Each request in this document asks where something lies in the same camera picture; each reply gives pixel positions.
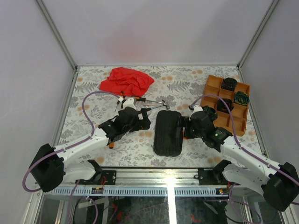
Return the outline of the black plastic tool case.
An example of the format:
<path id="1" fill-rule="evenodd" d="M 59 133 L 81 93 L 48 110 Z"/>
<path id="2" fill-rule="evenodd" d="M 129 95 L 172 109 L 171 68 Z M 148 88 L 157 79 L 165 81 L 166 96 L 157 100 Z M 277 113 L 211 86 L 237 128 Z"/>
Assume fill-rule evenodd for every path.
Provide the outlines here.
<path id="1" fill-rule="evenodd" d="M 181 113 L 162 110 L 157 114 L 153 150 L 159 156 L 179 156 L 182 152 L 183 137 L 176 139 L 174 132 L 178 127 Z"/>

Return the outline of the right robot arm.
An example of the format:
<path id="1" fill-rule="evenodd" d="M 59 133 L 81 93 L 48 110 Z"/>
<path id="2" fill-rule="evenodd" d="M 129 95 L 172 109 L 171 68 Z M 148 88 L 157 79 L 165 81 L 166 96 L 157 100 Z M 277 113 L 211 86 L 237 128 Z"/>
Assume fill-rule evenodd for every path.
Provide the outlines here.
<path id="1" fill-rule="evenodd" d="M 299 195 L 299 176 L 292 164 L 279 164 L 243 146 L 231 132 L 215 127 L 204 111 L 195 111 L 190 117 L 179 117 L 176 128 L 184 128 L 187 139 L 199 138 L 209 148 L 242 164 L 239 167 L 229 161 L 220 162 L 213 172 L 216 183 L 229 181 L 249 188 L 262 195 L 278 211 L 285 211 Z"/>

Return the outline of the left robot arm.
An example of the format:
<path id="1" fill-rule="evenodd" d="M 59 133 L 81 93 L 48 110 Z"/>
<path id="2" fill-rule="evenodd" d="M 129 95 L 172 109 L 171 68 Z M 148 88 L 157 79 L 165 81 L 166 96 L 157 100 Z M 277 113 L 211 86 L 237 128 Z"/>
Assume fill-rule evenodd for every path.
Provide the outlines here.
<path id="1" fill-rule="evenodd" d="M 148 108 L 137 111 L 126 107 L 78 141 L 56 147 L 43 145 L 29 167 L 31 175 L 43 192 L 50 192 L 63 182 L 99 184 L 103 176 L 100 165 L 92 159 L 81 163 L 75 160 L 120 140 L 127 132 L 148 130 L 151 124 L 148 111 Z"/>

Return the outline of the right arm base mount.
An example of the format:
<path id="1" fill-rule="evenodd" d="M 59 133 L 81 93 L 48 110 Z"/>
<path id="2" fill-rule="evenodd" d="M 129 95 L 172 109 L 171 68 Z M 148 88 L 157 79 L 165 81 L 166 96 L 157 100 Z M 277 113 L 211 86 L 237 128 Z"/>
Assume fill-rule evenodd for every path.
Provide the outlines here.
<path id="1" fill-rule="evenodd" d="M 199 185 L 203 186 L 220 186 L 228 185 L 230 182 L 223 175 L 224 168 L 198 168 Z"/>

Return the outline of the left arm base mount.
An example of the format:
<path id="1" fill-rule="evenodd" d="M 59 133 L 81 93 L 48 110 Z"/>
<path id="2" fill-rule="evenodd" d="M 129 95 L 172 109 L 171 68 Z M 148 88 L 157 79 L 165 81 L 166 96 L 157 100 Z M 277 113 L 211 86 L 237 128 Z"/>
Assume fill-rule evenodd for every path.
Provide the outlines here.
<path id="1" fill-rule="evenodd" d="M 116 184 L 116 170 L 104 170 L 91 180 L 80 180 L 80 185 L 115 185 Z"/>

